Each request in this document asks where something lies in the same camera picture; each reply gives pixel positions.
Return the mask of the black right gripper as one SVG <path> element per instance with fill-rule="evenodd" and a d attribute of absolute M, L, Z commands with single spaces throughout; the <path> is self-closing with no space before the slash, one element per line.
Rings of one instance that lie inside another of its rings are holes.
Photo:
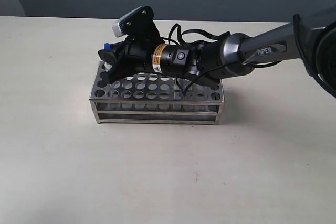
<path fill-rule="evenodd" d="M 129 18 L 122 44 L 111 44 L 110 50 L 100 49 L 100 59 L 112 65 L 101 77 L 107 84 L 131 77 L 139 72 L 162 75 L 196 75 L 201 41 L 186 42 L 181 25 L 176 23 L 164 38 L 153 20 L 149 6 Z"/>

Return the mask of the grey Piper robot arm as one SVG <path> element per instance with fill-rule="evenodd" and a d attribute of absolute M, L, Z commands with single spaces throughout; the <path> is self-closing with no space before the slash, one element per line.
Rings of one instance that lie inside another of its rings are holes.
<path fill-rule="evenodd" d="M 175 24 L 162 37 L 153 20 L 153 10 L 140 6 L 114 25 L 116 37 L 124 41 L 109 44 L 98 52 L 106 64 L 102 79 L 112 84 L 144 72 L 185 79 L 190 84 L 214 86 L 222 79 L 250 74 L 283 61 L 300 59 L 310 77 L 330 95 L 335 95 L 335 8 L 301 17 L 255 37 L 225 32 L 213 35 L 190 29 L 204 40 L 186 42 L 184 32 Z"/>

